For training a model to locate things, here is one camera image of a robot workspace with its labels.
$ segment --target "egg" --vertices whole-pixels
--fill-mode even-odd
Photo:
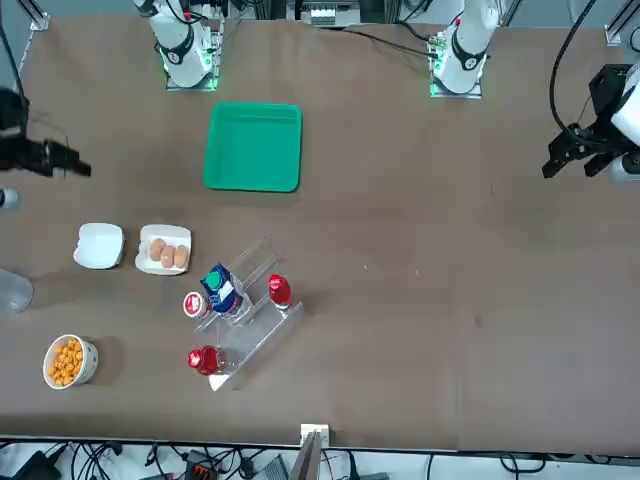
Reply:
[[[161,238],[156,238],[151,242],[151,248],[149,248],[149,258],[154,262],[159,262],[162,256],[162,249],[166,246],[166,243]]]
[[[184,245],[180,245],[176,248],[176,253],[173,256],[173,261],[178,268],[185,268],[189,262],[189,249]]]
[[[169,245],[162,249],[162,254],[160,254],[160,263],[164,268],[173,267],[173,254],[174,248]]]

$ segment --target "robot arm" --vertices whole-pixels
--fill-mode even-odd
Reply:
[[[545,178],[574,160],[589,158],[585,174],[609,168],[616,181],[640,180],[640,65],[605,65],[589,83],[596,120],[586,128],[568,125],[549,144]]]
[[[24,120],[28,109],[28,101],[23,105],[17,93],[0,89],[0,171],[29,170],[52,177],[60,169],[91,176],[91,165],[80,160],[77,150],[49,139],[35,142],[27,138]]]
[[[194,87],[211,73],[211,32],[203,21],[187,20],[179,0],[134,0],[134,4],[149,18],[167,74],[178,87]]]
[[[500,22],[496,0],[467,0],[460,20],[444,32],[446,50],[436,78],[450,92],[469,92],[482,75],[487,47]]]

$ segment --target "white bowl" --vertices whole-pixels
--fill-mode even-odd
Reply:
[[[78,232],[73,259],[85,268],[112,268],[120,263],[123,247],[124,233],[120,227],[110,223],[85,223]]]
[[[82,367],[80,367],[80,372],[78,372],[78,375],[71,383],[65,386],[56,385],[54,380],[49,376],[49,368],[53,365],[57,356],[55,348],[66,347],[70,338],[74,338],[82,347]],[[62,335],[61,337],[56,338],[55,342],[53,342],[49,347],[49,350],[47,350],[44,362],[42,363],[42,375],[44,375],[44,381],[47,382],[47,385],[51,388],[54,390],[64,390],[72,385],[82,385],[83,383],[88,382],[93,374],[96,373],[96,368],[98,368],[98,349],[93,343],[83,340],[75,335]]]
[[[164,268],[160,262],[155,262],[149,257],[151,243],[160,238],[167,245],[172,247],[185,246],[189,250],[189,258],[184,268],[175,265],[171,268]],[[145,225],[140,230],[140,246],[136,255],[136,268],[152,275],[179,275],[189,268],[191,261],[191,232],[184,227],[173,225]]]

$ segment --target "small red bottle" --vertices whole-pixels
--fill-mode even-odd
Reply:
[[[293,305],[291,285],[278,273],[274,273],[269,278],[269,298],[280,310],[288,310]]]
[[[225,366],[224,352],[211,345],[191,350],[188,357],[189,366],[195,368],[201,375],[219,373]]]

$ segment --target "plastic tray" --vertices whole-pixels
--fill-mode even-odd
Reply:
[[[219,103],[211,112],[204,184],[292,192],[300,181],[302,112],[295,105]]]
[[[161,238],[167,245],[172,247],[185,246],[189,250],[189,259],[184,268],[175,265],[171,268],[164,268],[160,262],[155,262],[149,257],[151,242],[156,238]],[[145,225],[140,230],[140,245],[138,255],[136,255],[136,268],[144,273],[152,275],[180,275],[189,268],[191,261],[191,232],[184,227],[173,225]]]

